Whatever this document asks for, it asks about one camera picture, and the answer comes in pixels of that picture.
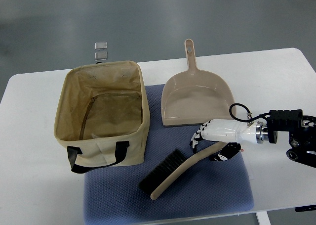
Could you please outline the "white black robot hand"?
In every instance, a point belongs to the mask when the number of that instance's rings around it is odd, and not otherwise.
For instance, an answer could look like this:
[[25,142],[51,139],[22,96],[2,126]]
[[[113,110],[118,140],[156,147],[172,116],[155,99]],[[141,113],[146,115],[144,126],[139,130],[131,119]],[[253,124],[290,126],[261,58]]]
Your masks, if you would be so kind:
[[200,126],[193,134],[190,142],[193,153],[197,152],[200,141],[218,141],[226,145],[215,156],[210,156],[211,161],[227,161],[233,158],[241,149],[242,142],[262,143],[262,122],[244,123],[236,120],[213,119]]

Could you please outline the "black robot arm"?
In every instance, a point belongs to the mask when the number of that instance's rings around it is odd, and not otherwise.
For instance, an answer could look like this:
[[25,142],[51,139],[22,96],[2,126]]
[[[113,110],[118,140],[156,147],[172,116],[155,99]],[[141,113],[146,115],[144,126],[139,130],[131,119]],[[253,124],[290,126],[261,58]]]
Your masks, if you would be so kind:
[[[241,106],[247,111],[247,119],[239,119],[233,114],[233,108]],[[246,128],[236,134],[236,140],[244,139],[249,133],[250,141],[255,143],[277,143],[278,132],[288,132],[288,143],[291,146],[286,156],[297,163],[316,167],[316,118],[303,114],[303,110],[270,110],[256,117],[251,116],[250,110],[241,103],[229,107],[230,116],[241,122]]]

